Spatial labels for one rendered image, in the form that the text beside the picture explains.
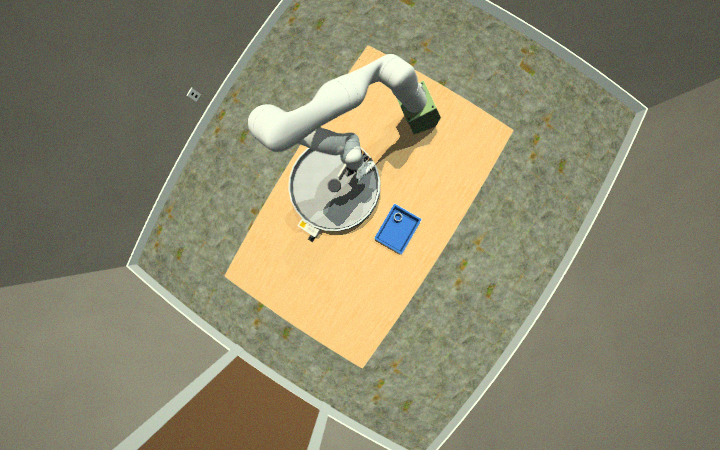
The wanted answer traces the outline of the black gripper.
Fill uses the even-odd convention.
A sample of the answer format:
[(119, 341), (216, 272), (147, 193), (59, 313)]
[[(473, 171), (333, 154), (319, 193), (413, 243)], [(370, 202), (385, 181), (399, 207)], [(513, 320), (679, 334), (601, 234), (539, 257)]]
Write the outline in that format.
[[(365, 153), (363, 153), (363, 157), (364, 157), (364, 162), (366, 162), (366, 160), (368, 159), (368, 156), (367, 156)], [(350, 175), (354, 174), (356, 171), (357, 171), (357, 170), (350, 171), (350, 170), (348, 170), (348, 168), (347, 168), (347, 170), (344, 171), (343, 173), (344, 173), (346, 176), (350, 176)]]

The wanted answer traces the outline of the blue crate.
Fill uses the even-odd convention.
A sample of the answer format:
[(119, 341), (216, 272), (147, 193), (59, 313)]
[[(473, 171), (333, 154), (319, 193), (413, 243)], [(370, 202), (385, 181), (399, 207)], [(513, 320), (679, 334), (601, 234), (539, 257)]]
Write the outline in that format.
[[(401, 213), (402, 219), (400, 214), (396, 213)], [(394, 214), (396, 220), (401, 220), (395, 221)], [(416, 224), (417, 220), (419, 221)], [(419, 217), (398, 205), (393, 205), (374, 239), (402, 254), (419, 224)]]

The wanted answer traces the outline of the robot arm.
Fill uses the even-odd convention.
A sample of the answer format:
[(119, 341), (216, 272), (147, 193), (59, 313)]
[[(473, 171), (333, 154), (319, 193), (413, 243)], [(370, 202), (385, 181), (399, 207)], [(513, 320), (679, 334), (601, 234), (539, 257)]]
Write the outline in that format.
[(368, 87), (376, 82), (391, 89), (410, 112), (420, 112), (426, 106), (426, 92), (422, 84), (419, 87), (415, 69), (400, 57), (387, 54), (325, 83), (310, 103), (294, 111), (285, 112), (267, 104), (258, 106), (248, 118), (248, 128), (261, 144), (274, 152), (288, 150), (298, 143), (320, 153), (340, 155), (342, 163), (356, 163), (346, 166), (357, 169), (355, 177), (361, 180), (375, 164), (364, 162), (358, 135), (339, 134), (321, 126), (360, 106)]

